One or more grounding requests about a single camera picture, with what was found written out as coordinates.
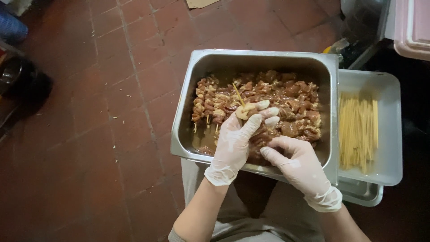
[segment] red tile floor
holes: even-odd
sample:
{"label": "red tile floor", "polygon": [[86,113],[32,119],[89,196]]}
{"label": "red tile floor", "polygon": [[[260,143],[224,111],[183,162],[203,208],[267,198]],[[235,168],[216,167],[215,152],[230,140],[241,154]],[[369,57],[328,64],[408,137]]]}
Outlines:
{"label": "red tile floor", "polygon": [[195,49],[322,52],[339,0],[39,0],[20,46],[55,81],[0,150],[0,241],[167,241],[170,129]]}

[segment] white disposable glove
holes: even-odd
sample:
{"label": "white disposable glove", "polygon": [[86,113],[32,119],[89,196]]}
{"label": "white disposable glove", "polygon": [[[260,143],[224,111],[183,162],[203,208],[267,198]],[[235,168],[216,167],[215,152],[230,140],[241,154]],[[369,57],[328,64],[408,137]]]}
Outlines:
{"label": "white disposable glove", "polygon": [[[342,206],[342,193],[333,187],[309,142],[286,136],[274,138],[261,154],[277,166],[285,178],[304,193],[306,202],[318,212],[334,212]],[[271,147],[281,147],[292,154],[286,158]]]}
{"label": "white disposable glove", "polygon": [[277,119],[278,108],[269,108],[268,100],[255,103],[259,114],[254,114],[243,127],[234,112],[222,125],[214,158],[206,169],[205,176],[215,186],[230,185],[237,172],[244,166],[249,154],[249,138],[266,118]]}

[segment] forearm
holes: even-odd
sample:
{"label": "forearm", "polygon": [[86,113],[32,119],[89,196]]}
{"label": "forearm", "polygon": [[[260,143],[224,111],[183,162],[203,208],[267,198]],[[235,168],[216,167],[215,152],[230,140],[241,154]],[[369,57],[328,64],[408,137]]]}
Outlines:
{"label": "forearm", "polygon": [[209,241],[228,186],[214,186],[203,179],[188,206],[173,224],[176,234],[186,242]]}
{"label": "forearm", "polygon": [[370,242],[352,219],[345,205],[337,212],[317,213],[327,242]]}

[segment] gray pants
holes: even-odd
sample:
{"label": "gray pants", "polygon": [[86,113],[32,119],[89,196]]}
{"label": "gray pants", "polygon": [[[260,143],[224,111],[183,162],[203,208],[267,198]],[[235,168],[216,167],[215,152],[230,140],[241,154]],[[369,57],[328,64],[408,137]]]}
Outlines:
{"label": "gray pants", "polygon": [[[182,159],[185,204],[188,205],[204,178],[207,164]],[[278,182],[260,218],[251,218],[230,186],[218,213],[211,241],[299,242],[324,241],[315,211],[303,194],[290,184]]]}

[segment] skewered meat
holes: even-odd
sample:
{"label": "skewered meat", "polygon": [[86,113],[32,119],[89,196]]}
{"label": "skewered meat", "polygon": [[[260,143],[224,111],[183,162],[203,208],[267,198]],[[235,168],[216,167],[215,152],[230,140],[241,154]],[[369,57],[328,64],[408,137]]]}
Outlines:
{"label": "skewered meat", "polygon": [[[257,109],[250,108],[253,105],[249,103],[269,100],[269,107],[279,108],[280,121],[270,127],[262,124],[251,137],[248,162],[269,165],[259,150],[272,138],[280,135],[309,141],[315,147],[315,142],[321,137],[316,84],[301,81],[295,73],[281,74],[273,70],[257,75],[240,73],[232,81],[238,87],[245,106],[241,106],[239,96],[231,84],[218,87],[218,80],[214,76],[202,78],[197,83],[192,120],[197,122],[205,115],[212,115],[212,122],[221,125],[236,110],[237,117],[247,120],[258,113]],[[210,155],[207,146],[199,149],[199,152]]]}

